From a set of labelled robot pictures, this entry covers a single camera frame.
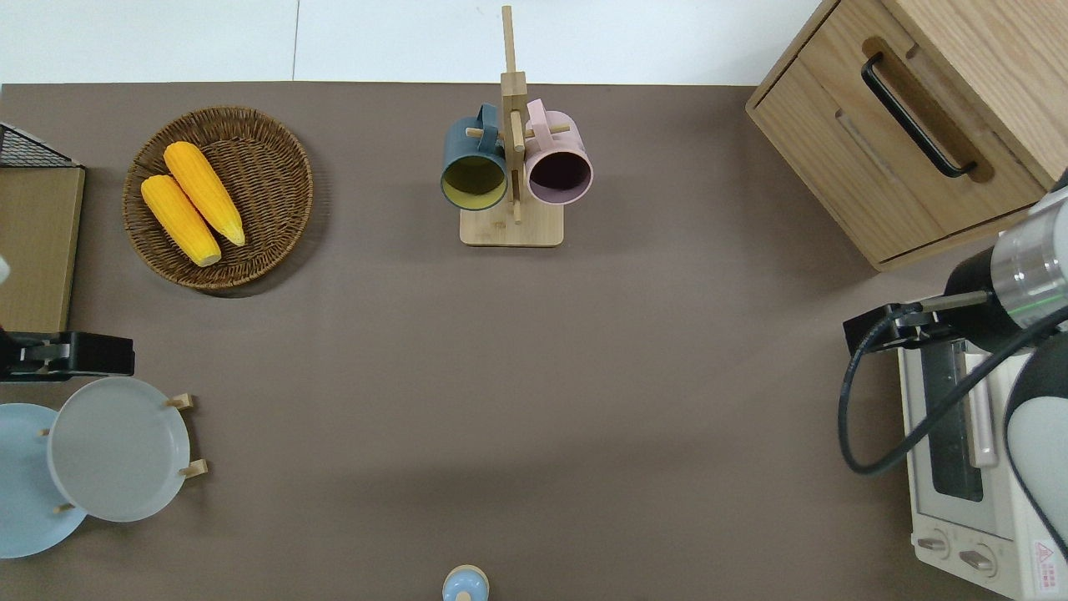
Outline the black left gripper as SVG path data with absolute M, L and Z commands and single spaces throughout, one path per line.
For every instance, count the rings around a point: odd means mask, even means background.
M 132 376 L 134 341 L 83 331 L 1 331 L 1 381 L 38 383 L 74 377 Z

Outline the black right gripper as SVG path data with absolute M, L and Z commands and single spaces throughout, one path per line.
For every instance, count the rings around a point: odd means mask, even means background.
M 892 349 L 951 344 L 951 325 L 930 303 L 889 303 L 843 322 L 849 354 L 879 353 Z

